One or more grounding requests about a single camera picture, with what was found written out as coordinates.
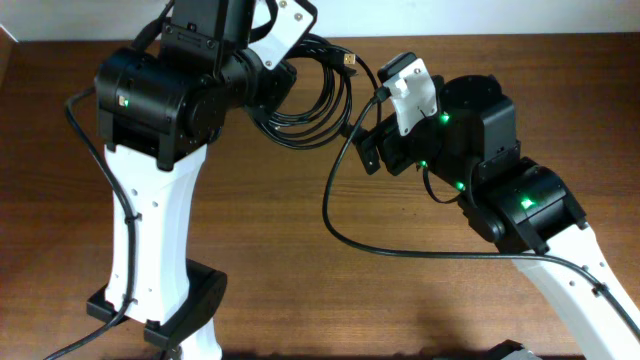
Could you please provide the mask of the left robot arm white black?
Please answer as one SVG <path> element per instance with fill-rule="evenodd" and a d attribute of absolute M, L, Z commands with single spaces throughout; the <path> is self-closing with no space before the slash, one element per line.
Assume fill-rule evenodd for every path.
<path fill-rule="evenodd" d="M 166 359 L 222 355 L 213 319 L 227 277 L 186 255 L 196 181 L 228 111 L 261 120 L 280 106 L 295 80 L 286 55 L 317 19 L 310 2 L 271 1 L 255 26 L 255 8 L 172 1 L 94 80 L 114 248 L 87 311 L 111 326 L 142 323 Z"/>

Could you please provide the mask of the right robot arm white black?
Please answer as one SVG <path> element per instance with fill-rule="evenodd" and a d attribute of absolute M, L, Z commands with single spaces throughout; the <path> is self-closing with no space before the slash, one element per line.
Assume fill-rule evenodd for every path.
<path fill-rule="evenodd" d="M 637 358 L 638 307 L 565 182 L 522 155 L 497 79 L 387 76 L 378 97 L 394 111 L 357 142 L 367 170 L 416 164 L 454 187 L 469 226 L 537 288 L 586 358 Z"/>

